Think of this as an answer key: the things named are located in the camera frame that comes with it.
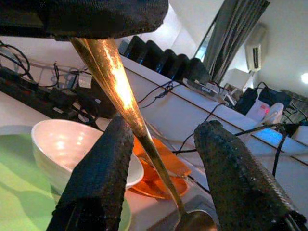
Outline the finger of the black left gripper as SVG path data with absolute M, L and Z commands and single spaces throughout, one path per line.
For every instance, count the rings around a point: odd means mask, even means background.
M 0 36 L 122 38 L 157 30 L 168 0 L 0 0 Z

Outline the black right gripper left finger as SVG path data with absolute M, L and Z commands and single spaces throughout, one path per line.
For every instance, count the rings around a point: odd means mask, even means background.
M 74 168 L 47 231 L 118 231 L 133 133 L 116 116 Z

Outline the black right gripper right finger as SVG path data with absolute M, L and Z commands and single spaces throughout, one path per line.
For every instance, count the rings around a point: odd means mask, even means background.
M 306 217 L 240 138 L 216 120 L 193 136 L 222 231 L 308 231 Z

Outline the gold metal spoon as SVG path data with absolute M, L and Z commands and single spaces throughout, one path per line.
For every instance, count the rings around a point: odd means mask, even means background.
M 218 231 L 215 222 L 205 211 L 186 212 L 139 110 L 114 39 L 71 38 L 70 42 L 132 129 L 171 195 L 179 214 L 174 231 Z

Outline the orange plastic plate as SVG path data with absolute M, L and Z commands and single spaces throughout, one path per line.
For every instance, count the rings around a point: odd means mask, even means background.
M 180 196 L 183 196 L 188 191 L 188 185 L 185 180 L 176 177 L 171 177 L 171 180 Z M 153 181 L 141 180 L 139 183 L 132 186 L 130 190 L 135 193 L 156 199 L 172 199 L 172 196 L 169 194 L 168 189 L 160 178 L 156 178 Z

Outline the black rounded battery pack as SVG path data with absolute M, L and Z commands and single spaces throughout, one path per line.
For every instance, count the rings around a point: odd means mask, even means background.
M 198 58 L 190 60 L 187 77 L 190 81 L 197 80 L 204 85 L 211 79 L 206 67 Z
M 178 55 L 177 60 L 173 66 L 173 74 L 172 80 L 181 81 L 182 75 L 184 74 L 185 70 L 189 67 L 190 59 L 185 54 Z
M 163 50 L 154 41 L 149 40 L 142 51 L 141 64 L 155 71 L 163 53 Z
M 124 56 L 136 62 L 145 46 L 146 43 L 140 37 L 133 36 L 124 52 Z
M 156 71 L 167 76 L 177 58 L 178 56 L 171 49 L 166 49 L 158 62 Z

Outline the white ceramic bowl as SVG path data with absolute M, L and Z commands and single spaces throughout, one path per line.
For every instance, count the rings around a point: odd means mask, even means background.
M 49 119 L 37 123 L 31 130 L 33 155 L 36 164 L 49 180 L 50 185 L 62 194 L 72 176 L 74 168 L 92 149 L 97 140 L 109 129 L 100 131 L 77 122 Z M 108 164 L 102 163 L 81 170 L 77 177 L 78 186 L 104 185 Z M 132 152 L 125 188 L 129 189 L 144 177 L 144 169 Z

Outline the silver metal spoon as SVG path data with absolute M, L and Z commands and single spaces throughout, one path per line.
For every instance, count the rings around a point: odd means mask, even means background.
M 144 167 L 144 177 L 146 180 L 154 180 L 159 178 L 158 173 L 146 154 L 137 155 Z M 184 178 L 190 174 L 189 168 L 181 162 L 177 157 L 171 155 L 160 155 L 161 160 L 171 177 Z

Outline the orange plastic bowl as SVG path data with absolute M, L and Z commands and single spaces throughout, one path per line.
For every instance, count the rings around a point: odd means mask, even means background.
M 153 138 L 153 141 L 159 156 L 168 171 L 181 177 L 188 176 L 191 173 L 191 170 L 180 160 L 180 158 L 175 156 L 175 154 L 173 154 L 159 139 Z M 134 137 L 133 153 L 137 157 L 146 160 L 148 163 L 152 163 L 136 137 Z

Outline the black flat power brick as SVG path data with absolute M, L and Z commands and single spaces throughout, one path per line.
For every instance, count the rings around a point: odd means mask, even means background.
M 116 108 L 95 79 L 91 80 L 91 88 L 84 88 L 77 84 L 75 90 L 78 103 L 88 113 L 103 118 L 113 118 L 116 115 Z

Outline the white power strip red light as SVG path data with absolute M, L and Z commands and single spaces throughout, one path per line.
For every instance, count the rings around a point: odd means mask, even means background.
M 284 105 L 282 103 L 274 103 L 272 106 L 256 100 L 254 105 L 246 114 L 247 117 L 258 122 L 258 125 L 270 125 L 280 123 Z

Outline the green plate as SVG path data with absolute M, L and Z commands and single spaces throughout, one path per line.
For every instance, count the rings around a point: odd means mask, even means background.
M 0 231 L 46 231 L 59 198 L 36 165 L 30 135 L 0 135 Z

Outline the black charger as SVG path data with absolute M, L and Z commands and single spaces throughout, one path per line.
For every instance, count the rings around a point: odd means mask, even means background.
M 282 103 L 284 107 L 288 107 L 292 98 L 284 92 L 278 92 L 268 87 L 265 87 L 258 99 L 268 106 L 273 106 L 276 103 Z
M 247 88 L 245 93 L 237 101 L 234 107 L 235 110 L 243 115 L 246 115 L 255 104 L 257 97 L 257 89 Z

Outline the black power strip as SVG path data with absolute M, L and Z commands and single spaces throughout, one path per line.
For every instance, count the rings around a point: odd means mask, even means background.
M 0 91 L 50 118 L 77 120 L 73 106 L 77 94 L 71 89 L 39 86 L 4 67 L 0 68 Z

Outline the grey flat device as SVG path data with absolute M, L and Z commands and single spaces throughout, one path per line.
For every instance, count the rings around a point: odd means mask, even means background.
M 216 97 L 222 93 L 222 89 L 215 83 L 207 82 L 204 85 L 197 80 L 191 81 L 187 78 L 184 78 L 182 82 L 189 89 L 205 96 Z

